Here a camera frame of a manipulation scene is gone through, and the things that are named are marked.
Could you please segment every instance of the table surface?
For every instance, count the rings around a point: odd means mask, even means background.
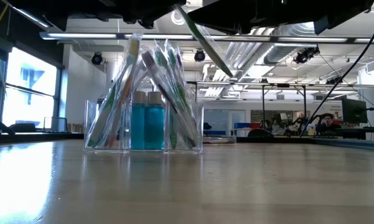
[[[81,140],[0,146],[0,223],[374,223],[374,151],[205,146],[84,154]]]

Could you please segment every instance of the door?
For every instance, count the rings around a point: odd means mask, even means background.
[[[229,114],[229,124],[230,129],[234,129],[235,123],[245,123],[245,111],[244,110],[230,110]],[[246,137],[246,131],[237,131],[237,137]]]

